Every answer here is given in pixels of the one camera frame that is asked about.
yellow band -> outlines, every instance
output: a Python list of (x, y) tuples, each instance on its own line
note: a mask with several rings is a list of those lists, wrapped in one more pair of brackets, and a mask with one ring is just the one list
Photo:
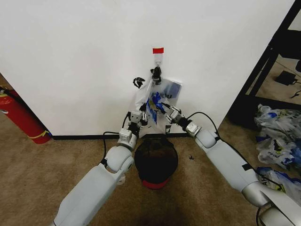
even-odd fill
[(39, 137), (45, 136), (46, 133), (49, 133), (49, 132), (45, 130), (44, 132), (42, 132), (40, 135), (38, 135), (36, 137), (30, 137), (30, 136), (28, 136), (28, 137), (31, 138), (31, 139), (35, 139), (35, 138), (39, 138)]

black object on floor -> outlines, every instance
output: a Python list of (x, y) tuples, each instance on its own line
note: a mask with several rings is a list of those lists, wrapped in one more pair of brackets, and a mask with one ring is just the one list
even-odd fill
[(295, 84), (297, 79), (296, 75), (287, 71), (282, 71), (281, 74), (275, 79), (276, 82), (284, 84), (286, 86)]
[(144, 186), (160, 189), (177, 169), (178, 154), (165, 137), (146, 139), (135, 152), (135, 165)]

black baseboard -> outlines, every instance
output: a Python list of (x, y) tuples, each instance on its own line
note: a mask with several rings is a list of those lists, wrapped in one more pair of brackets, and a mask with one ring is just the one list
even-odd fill
[[(187, 133), (161, 133), (146, 134), (142, 138), (161, 138), (161, 137), (189, 137)], [(99, 140), (99, 139), (118, 139), (119, 135), (83, 135), (83, 136), (52, 136), (54, 140)]]

red tape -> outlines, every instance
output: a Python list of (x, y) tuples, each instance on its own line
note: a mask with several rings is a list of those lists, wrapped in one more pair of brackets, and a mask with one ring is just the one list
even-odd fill
[(153, 48), (152, 49), (152, 53), (156, 54), (156, 53), (164, 53), (164, 48)]

pile of plastic bags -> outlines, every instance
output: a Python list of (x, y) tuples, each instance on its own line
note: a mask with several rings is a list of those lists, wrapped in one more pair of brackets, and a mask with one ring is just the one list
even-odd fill
[(254, 120), (261, 128), (256, 137), (259, 161), (301, 169), (301, 112), (259, 105)]
[[(301, 181), (299, 179), (290, 178), (286, 173), (278, 172), (269, 167), (258, 167), (257, 171), (272, 181), (280, 184), (283, 192), (301, 205)], [(269, 182), (265, 178), (258, 177), (258, 179), (262, 184), (272, 189), (279, 190), (277, 185)]]

